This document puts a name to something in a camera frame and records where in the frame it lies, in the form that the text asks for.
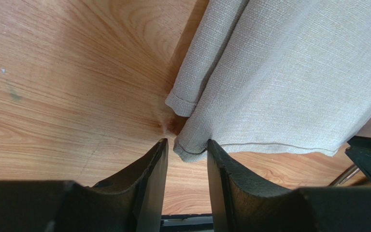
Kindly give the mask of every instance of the wooden floor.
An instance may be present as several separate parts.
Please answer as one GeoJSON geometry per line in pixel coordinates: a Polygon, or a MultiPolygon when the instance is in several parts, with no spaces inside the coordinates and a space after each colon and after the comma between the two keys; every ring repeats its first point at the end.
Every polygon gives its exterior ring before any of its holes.
{"type": "MultiPolygon", "coordinates": [[[[162,137],[172,147],[164,99],[207,3],[0,0],[0,179],[93,185],[162,137]]],[[[344,148],[233,157],[289,188],[324,186],[351,164],[344,148]]],[[[210,211],[206,161],[171,151],[163,213],[210,211]]]]}

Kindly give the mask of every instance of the floor stain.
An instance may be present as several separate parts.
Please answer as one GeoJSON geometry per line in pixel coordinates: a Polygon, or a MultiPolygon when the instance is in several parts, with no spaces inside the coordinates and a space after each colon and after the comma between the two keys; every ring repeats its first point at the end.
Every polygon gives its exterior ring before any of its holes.
{"type": "Polygon", "coordinates": [[[7,80],[7,85],[8,85],[8,92],[10,93],[11,98],[16,102],[17,101],[19,102],[21,100],[21,96],[17,94],[17,91],[15,90],[14,86],[8,80],[7,80]]]}

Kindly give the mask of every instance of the wood grain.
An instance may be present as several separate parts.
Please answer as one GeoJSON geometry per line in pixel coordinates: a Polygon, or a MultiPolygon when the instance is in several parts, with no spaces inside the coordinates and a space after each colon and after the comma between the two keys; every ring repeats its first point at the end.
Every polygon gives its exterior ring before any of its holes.
{"type": "MultiPolygon", "coordinates": [[[[0,0],[0,179],[93,185],[159,138],[172,147],[167,130],[182,123],[168,126],[164,99],[207,2],[0,0]]],[[[342,150],[233,157],[290,188],[327,185],[351,164],[342,150]]],[[[170,152],[163,213],[210,212],[208,193],[206,161],[170,152]]]]}

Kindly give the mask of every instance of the curtain fold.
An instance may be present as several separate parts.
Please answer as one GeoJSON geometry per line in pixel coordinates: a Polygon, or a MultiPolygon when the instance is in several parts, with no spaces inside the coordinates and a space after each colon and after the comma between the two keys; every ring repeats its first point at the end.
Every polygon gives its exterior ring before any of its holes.
{"type": "Polygon", "coordinates": [[[211,0],[166,99],[183,161],[322,152],[371,117],[371,0],[211,0]]]}

